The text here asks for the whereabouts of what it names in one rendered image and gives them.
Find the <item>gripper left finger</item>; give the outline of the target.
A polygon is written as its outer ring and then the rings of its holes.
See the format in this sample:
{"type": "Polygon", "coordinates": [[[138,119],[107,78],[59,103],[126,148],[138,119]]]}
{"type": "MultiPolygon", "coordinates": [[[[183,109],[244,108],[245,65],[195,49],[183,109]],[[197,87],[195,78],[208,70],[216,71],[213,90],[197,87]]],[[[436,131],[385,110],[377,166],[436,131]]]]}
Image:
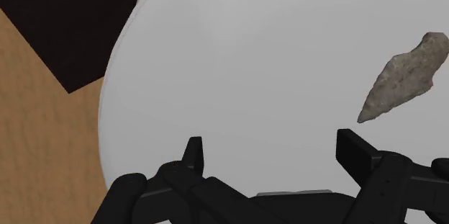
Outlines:
{"type": "Polygon", "coordinates": [[[91,224],[281,224],[274,214],[215,177],[205,179],[202,139],[189,139],[183,158],[156,175],[117,178],[91,224]]]}

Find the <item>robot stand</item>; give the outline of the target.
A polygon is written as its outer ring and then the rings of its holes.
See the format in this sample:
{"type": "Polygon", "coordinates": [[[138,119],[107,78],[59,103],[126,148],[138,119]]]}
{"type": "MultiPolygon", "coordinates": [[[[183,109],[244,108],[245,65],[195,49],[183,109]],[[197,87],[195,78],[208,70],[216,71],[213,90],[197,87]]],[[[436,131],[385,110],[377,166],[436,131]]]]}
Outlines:
{"type": "Polygon", "coordinates": [[[68,92],[104,76],[137,0],[0,0],[42,62],[68,92]]]}

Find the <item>white rounded furniture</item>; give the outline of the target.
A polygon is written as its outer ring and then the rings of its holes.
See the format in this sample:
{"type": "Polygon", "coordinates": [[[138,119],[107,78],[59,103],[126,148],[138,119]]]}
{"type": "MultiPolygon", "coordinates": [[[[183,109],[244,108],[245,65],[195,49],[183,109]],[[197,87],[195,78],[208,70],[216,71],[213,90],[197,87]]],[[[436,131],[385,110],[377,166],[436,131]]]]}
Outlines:
{"type": "Polygon", "coordinates": [[[344,224],[360,186],[339,129],[422,166],[449,157],[449,58],[429,92],[357,122],[386,63],[428,32],[449,37],[449,0],[139,0],[101,90],[104,180],[150,179],[200,137],[205,179],[281,224],[344,224]]]}

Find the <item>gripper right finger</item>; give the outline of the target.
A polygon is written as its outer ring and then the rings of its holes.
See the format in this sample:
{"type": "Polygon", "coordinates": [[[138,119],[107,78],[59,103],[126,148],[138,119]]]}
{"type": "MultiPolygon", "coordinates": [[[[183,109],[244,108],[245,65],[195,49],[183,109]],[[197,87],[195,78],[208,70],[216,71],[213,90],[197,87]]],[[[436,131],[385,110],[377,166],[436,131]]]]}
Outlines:
{"type": "Polygon", "coordinates": [[[425,212],[435,224],[449,224],[449,158],[422,166],[339,129],[336,159],[360,186],[344,224],[405,224],[408,209],[425,212]]]}

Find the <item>grey stone arrowhead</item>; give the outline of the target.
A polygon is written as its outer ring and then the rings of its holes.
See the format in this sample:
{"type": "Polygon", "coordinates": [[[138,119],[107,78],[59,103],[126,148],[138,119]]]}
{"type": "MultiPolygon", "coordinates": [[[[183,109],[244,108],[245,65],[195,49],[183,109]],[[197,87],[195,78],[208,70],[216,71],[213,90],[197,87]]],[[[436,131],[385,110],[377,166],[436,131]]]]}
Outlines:
{"type": "Polygon", "coordinates": [[[374,120],[429,91],[448,56],[449,37],[442,32],[428,32],[410,52],[394,55],[373,83],[357,122],[374,120]]]}

